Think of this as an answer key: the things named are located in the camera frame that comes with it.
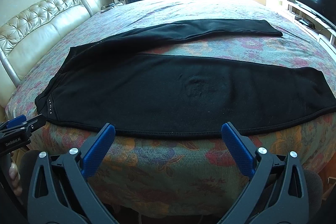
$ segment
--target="bed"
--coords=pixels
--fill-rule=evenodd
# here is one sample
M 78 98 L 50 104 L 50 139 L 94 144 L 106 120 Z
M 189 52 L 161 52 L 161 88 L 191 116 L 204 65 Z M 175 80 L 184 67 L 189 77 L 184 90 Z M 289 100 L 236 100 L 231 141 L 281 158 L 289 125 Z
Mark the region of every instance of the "bed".
M 144 0 L 97 13 L 58 42 L 27 74 L 5 111 L 8 118 L 37 114 L 35 97 L 60 68 L 69 48 L 134 28 L 201 18 L 265 19 L 283 37 L 221 36 L 156 48 L 151 53 L 227 58 L 321 70 L 336 95 L 336 63 L 296 25 L 252 0 Z M 272 153 L 298 153 L 304 168 L 320 171 L 336 151 L 336 113 L 279 132 L 251 136 Z M 50 123 L 31 148 L 51 154 L 80 146 L 95 134 Z M 169 141 L 116 136 L 90 184 L 102 202 L 149 217 L 223 214 L 247 180 L 221 139 Z

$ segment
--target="metal screw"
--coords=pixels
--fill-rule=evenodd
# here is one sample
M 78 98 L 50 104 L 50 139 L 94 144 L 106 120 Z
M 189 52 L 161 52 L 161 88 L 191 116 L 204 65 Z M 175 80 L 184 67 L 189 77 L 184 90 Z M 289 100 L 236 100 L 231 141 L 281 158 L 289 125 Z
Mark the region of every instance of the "metal screw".
M 75 155 L 75 154 L 77 154 L 78 153 L 78 149 L 77 148 L 71 148 L 70 150 L 69 150 L 69 153 L 71 154 L 71 155 Z
M 266 153 L 267 153 L 267 149 L 266 149 L 266 148 L 263 148 L 263 147 L 259 147 L 259 148 L 258 148 L 258 152 L 259 152 L 260 154 L 266 154 Z
M 296 157 L 297 157 L 297 153 L 294 152 L 294 151 L 291 151 L 289 154 L 290 154 L 293 158 L 296 158 Z
M 46 155 L 47 155 L 47 153 L 43 151 L 43 152 L 41 152 L 41 153 L 39 154 L 39 157 L 40 157 L 40 158 L 44 158 Z

